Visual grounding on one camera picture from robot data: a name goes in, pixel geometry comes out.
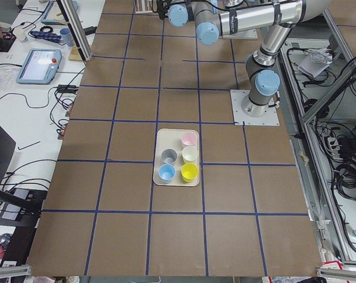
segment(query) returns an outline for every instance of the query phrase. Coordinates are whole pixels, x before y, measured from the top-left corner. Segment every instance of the gray cup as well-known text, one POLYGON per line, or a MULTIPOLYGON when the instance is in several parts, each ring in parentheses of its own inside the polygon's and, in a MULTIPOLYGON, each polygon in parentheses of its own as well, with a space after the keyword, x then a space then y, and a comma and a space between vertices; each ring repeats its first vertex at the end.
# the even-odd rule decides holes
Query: gray cup
POLYGON ((72 47, 74 45, 72 33, 69 28, 61 29, 60 35, 64 43, 67 44, 69 47, 72 47))
POLYGON ((161 154, 163 163, 173 164, 177 160, 178 154, 174 149, 166 149, 161 154))

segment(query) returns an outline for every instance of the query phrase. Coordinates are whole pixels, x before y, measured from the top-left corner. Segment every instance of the blue cup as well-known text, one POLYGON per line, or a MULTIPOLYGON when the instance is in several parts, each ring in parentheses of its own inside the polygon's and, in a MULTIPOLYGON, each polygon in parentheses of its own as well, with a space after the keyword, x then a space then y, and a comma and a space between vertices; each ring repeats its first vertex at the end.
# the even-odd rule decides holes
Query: blue cup
POLYGON ((60 35, 61 35, 61 38, 64 41, 64 43, 67 44, 69 47, 72 47, 74 45, 72 33, 69 28, 61 29, 60 35))
POLYGON ((176 169, 171 164, 164 164, 159 168, 159 176, 164 183, 170 183, 176 175, 176 169))

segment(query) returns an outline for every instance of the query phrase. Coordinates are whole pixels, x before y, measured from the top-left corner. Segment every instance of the beige tray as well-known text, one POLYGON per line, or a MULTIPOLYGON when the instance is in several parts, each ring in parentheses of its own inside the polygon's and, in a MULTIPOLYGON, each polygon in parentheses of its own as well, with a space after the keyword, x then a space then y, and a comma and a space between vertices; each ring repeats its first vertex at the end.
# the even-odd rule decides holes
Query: beige tray
POLYGON ((194 130, 173 130, 173 129, 161 129, 159 130, 159 132, 157 133, 157 143, 156 143, 156 156, 154 158, 154 163, 153 163, 153 182, 156 185, 160 185, 160 186, 185 186, 185 187, 194 187, 197 184, 199 184, 199 180, 200 180, 200 149, 199 149, 199 134, 197 133, 197 131, 194 130), (196 147, 197 147, 197 151, 199 152, 199 157, 197 158, 196 162, 194 162, 194 164, 197 166, 198 169, 198 174, 197 177, 190 183, 186 183, 183 179, 182 179, 182 175, 181 175, 181 168, 184 165, 183 162, 183 158, 182 158, 182 143, 180 141, 180 137, 183 133, 187 132, 187 131, 191 131, 193 133, 195 133, 197 135, 197 143, 196 143, 196 147), (173 180, 166 184, 163 183, 160 179, 159 176, 159 168, 163 163, 162 159, 161 159, 161 154, 164 150, 166 149, 174 149, 177 152, 177 160, 176 162, 173 164, 174 168, 176 169, 176 175, 173 178, 173 180))

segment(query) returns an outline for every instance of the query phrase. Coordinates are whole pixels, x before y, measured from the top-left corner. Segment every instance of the white table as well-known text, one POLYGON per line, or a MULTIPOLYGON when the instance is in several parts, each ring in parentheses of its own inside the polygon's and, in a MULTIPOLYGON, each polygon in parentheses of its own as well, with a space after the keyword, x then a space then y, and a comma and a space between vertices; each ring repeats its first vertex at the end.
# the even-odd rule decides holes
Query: white table
MULTIPOLYGON (((101 11, 105 0, 77 0, 79 4, 78 15, 83 27, 97 26, 101 11)), ((28 0, 24 8, 31 8, 43 11, 47 4, 41 4, 38 0, 28 0)), ((13 27, 22 22, 34 21, 40 14, 32 11, 22 11, 17 16, 12 24, 13 27)), ((44 24, 36 22, 39 30, 44 24)), ((62 25, 54 25, 54 32, 59 33, 62 25)), ((88 41, 91 44, 94 39, 94 34, 89 35, 88 41)), ((56 48, 62 52, 62 61, 57 75, 50 85, 21 85, 15 82, 15 77, 19 72, 18 67, 6 66, 0 68, 0 97, 6 93, 22 93, 27 96, 28 102, 32 106, 43 106, 47 103, 47 92, 51 87, 59 84, 68 84, 74 76, 84 68, 83 62, 68 61, 68 56, 71 48, 68 46, 60 46, 58 44, 36 40, 29 37, 27 43, 21 43, 16 40, 7 53, 0 53, 1 63, 22 64, 26 56, 32 48, 56 48)), ((82 75, 78 75, 72 84, 80 85, 82 75)), ((56 126, 51 124, 50 111, 56 103, 54 91, 50 92, 50 103, 48 107, 42 109, 30 109, 26 105, 25 99, 21 96, 7 96, 0 100, 0 125, 4 130, 16 141, 16 151, 12 162, 9 165, 8 171, 12 171, 17 167, 28 162, 39 159, 54 159, 56 160, 61 147, 61 140, 57 139, 56 126), (35 144, 23 150, 18 150, 17 147, 23 148, 27 145, 35 144)), ((54 110, 55 121, 64 118, 65 110, 60 105, 54 110)), ((54 162, 39 162, 28 165, 21 169, 16 175, 12 176, 9 183, 17 183, 30 178, 45 178, 51 180, 54 172, 54 162)), ((26 185, 24 187, 30 189, 40 189, 40 186, 26 185)), ((14 227, 0 226, 0 234, 12 233, 14 227)))

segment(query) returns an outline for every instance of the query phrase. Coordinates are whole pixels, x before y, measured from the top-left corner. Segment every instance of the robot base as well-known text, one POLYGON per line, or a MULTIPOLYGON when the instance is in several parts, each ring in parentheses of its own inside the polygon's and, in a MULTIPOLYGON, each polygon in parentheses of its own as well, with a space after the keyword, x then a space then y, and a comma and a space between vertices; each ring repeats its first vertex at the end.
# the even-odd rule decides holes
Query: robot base
POLYGON ((265 115, 259 118, 254 118, 243 112, 241 108, 242 100, 249 94, 249 90, 231 90, 233 118, 235 125, 251 125, 251 126, 279 126, 279 119, 276 113, 276 108, 267 108, 265 115))

